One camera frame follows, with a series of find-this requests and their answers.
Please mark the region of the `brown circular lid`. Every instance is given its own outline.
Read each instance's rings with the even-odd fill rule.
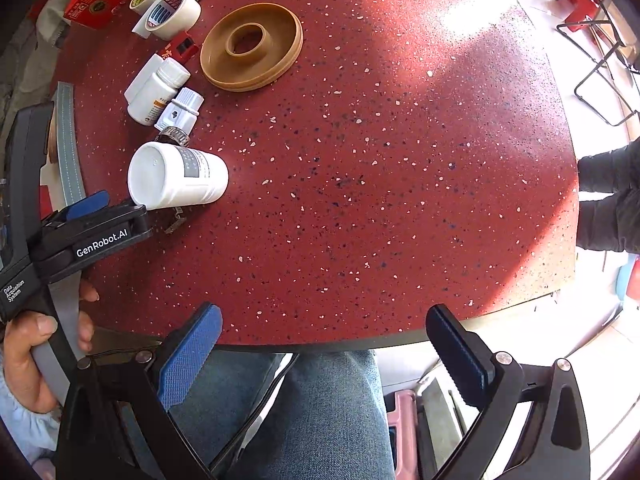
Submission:
[[[210,30],[200,50],[205,77],[222,89],[246,92],[284,74],[302,49],[298,17],[277,4],[234,10]]]

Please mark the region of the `tabletop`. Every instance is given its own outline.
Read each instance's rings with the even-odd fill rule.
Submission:
[[[222,344],[379,346],[424,339],[432,304],[464,319],[572,277],[574,152],[516,1],[202,0],[190,34],[263,1],[302,21],[298,60],[239,94],[186,64],[204,96],[190,146],[226,162],[228,189],[170,235],[172,211],[151,212],[152,238],[92,269],[99,324],[164,335],[207,300]],[[122,95],[164,45],[132,34],[137,18],[73,26],[56,69],[76,86],[86,190],[112,202],[156,132]]]

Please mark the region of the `jeans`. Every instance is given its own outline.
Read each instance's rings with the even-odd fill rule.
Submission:
[[[213,351],[171,410],[209,463],[260,401],[281,355]],[[373,353],[301,354],[226,480],[392,480],[382,385]]]

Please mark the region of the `white cloth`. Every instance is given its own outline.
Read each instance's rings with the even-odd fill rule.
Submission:
[[[0,417],[30,464],[56,450],[60,422],[52,413],[27,410],[11,393],[4,380],[0,352]]]

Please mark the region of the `human hand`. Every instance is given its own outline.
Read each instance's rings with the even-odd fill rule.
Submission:
[[[80,300],[98,301],[100,296],[93,285],[80,281]],[[31,357],[31,348],[44,343],[58,329],[51,316],[37,312],[23,312],[9,322],[4,333],[4,378],[14,397],[27,410],[49,413],[58,401],[44,381]],[[89,315],[80,311],[78,316],[78,346],[90,352],[94,336],[94,323]]]

